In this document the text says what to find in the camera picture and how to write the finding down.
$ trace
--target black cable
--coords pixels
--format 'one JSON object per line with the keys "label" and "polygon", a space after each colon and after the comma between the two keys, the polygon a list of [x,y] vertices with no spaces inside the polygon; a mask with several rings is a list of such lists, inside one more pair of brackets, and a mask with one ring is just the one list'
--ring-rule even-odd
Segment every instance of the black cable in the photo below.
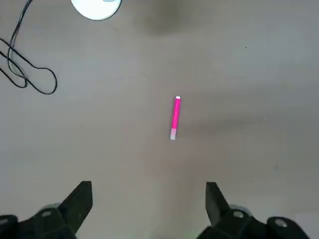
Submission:
{"label": "black cable", "polygon": [[[23,21],[23,18],[24,18],[24,15],[29,7],[29,5],[31,4],[33,0],[27,0],[27,3],[25,4],[23,10],[22,10],[22,13],[20,15],[20,18],[19,18],[19,21],[13,31],[13,34],[11,36],[11,39],[10,39],[10,43],[8,43],[7,41],[3,40],[2,38],[0,38],[0,41],[2,41],[5,45],[7,45],[8,47],[8,51],[7,51],[7,54],[5,55],[1,50],[0,50],[0,55],[2,57],[4,57],[6,59],[6,62],[7,62],[7,65],[10,69],[10,71],[18,76],[19,78],[22,78],[24,80],[24,85],[18,85],[1,67],[0,67],[0,71],[17,87],[19,88],[26,88],[28,86],[28,84],[30,84],[35,90],[37,90],[38,92],[44,94],[44,95],[52,95],[55,91],[56,91],[56,88],[58,86],[58,81],[57,81],[57,78],[56,78],[56,75],[55,73],[49,69],[49,68],[46,68],[46,67],[37,67],[35,65],[33,65],[29,60],[27,60],[25,57],[23,57],[12,45],[13,45],[13,42],[15,41],[15,38],[17,37],[17,34],[19,32],[19,29],[21,27],[21,23]],[[37,69],[37,70],[46,70],[46,71],[49,71],[53,78],[54,78],[54,88],[51,92],[44,92],[42,90],[40,90],[38,87],[36,87],[34,85],[34,83],[32,83],[32,81],[30,81],[30,79],[26,76],[26,74],[23,72],[22,70],[22,67],[16,62],[14,61],[12,58],[10,58],[10,53],[11,51],[13,53],[15,53],[17,56],[19,56],[22,60],[24,60],[26,63],[28,63],[31,67],[33,67],[34,69]],[[15,72],[12,67],[11,67],[11,64],[14,65],[16,67],[16,69],[19,71],[19,73]]]}

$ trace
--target marker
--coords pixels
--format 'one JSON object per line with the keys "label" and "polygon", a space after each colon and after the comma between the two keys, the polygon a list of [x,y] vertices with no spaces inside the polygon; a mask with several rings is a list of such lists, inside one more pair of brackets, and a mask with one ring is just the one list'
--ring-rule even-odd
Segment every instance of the marker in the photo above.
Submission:
{"label": "marker", "polygon": [[171,131],[170,131],[170,139],[176,139],[176,132],[178,126],[178,117],[179,117],[179,109],[180,109],[180,96],[175,97],[175,104],[173,110],[173,119],[171,121]]}

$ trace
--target lamp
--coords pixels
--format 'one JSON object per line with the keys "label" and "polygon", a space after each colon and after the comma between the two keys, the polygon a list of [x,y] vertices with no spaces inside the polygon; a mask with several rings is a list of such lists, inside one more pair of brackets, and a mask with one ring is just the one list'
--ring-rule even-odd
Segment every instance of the lamp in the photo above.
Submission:
{"label": "lamp", "polygon": [[101,21],[113,16],[122,0],[71,0],[80,14],[94,21]]}

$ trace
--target white lamp base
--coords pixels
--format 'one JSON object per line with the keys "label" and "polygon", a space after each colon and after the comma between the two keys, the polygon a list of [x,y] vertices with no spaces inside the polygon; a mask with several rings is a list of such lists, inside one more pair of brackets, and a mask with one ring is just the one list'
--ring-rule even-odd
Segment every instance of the white lamp base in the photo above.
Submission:
{"label": "white lamp base", "polygon": [[71,0],[74,7],[88,19],[101,21],[113,16],[122,0]]}

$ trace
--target pink marker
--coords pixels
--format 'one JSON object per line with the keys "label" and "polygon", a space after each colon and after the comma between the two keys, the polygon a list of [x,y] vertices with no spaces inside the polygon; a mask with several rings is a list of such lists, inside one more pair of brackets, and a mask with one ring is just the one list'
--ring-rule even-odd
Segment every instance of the pink marker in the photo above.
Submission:
{"label": "pink marker", "polygon": [[171,131],[170,131],[170,139],[171,140],[176,139],[179,109],[180,109],[180,96],[176,96],[175,97],[175,104],[174,104],[174,111],[173,111],[173,119],[171,121]]}

